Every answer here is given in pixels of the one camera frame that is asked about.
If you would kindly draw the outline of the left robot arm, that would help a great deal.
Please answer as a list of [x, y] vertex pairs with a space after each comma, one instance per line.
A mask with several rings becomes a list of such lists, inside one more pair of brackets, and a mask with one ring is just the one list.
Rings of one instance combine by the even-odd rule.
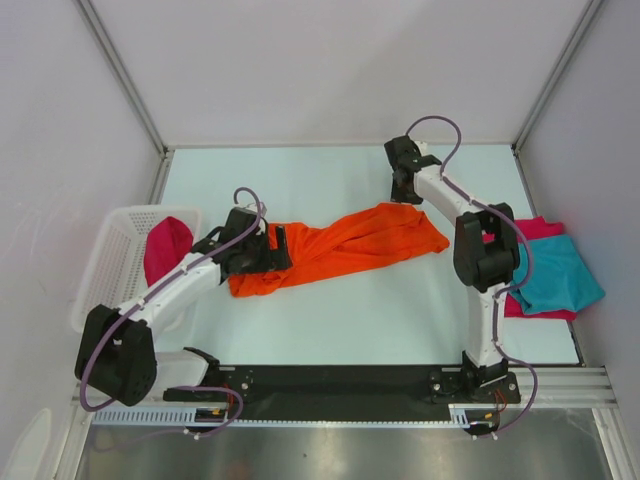
[[202, 400], [214, 397], [221, 387], [221, 376], [212, 369], [215, 358], [192, 347], [158, 352], [157, 340], [201, 296], [231, 278], [291, 265], [284, 226], [269, 224], [250, 209], [233, 208], [225, 225], [196, 242], [146, 291], [88, 313], [75, 365], [80, 391], [93, 388], [126, 406], [176, 387], [187, 387]]

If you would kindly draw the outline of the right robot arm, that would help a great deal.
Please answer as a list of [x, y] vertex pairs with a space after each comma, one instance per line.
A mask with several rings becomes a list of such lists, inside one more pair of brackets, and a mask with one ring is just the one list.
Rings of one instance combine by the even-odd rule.
[[483, 206], [448, 178], [439, 159], [424, 154], [407, 135], [387, 141], [384, 150], [392, 169], [391, 200], [428, 202], [454, 227], [453, 267], [467, 287], [470, 315], [461, 388], [469, 399], [484, 401], [508, 373], [499, 343], [502, 295], [520, 264], [513, 211], [506, 203]]

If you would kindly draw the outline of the orange t-shirt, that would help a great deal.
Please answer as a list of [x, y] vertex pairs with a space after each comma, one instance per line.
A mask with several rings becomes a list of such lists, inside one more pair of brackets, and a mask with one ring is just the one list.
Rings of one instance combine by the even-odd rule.
[[422, 255], [441, 253], [449, 240], [427, 215], [410, 204], [380, 203], [324, 228], [283, 223], [292, 266], [281, 271], [234, 275], [235, 298], [265, 296], [335, 277], [385, 268]]

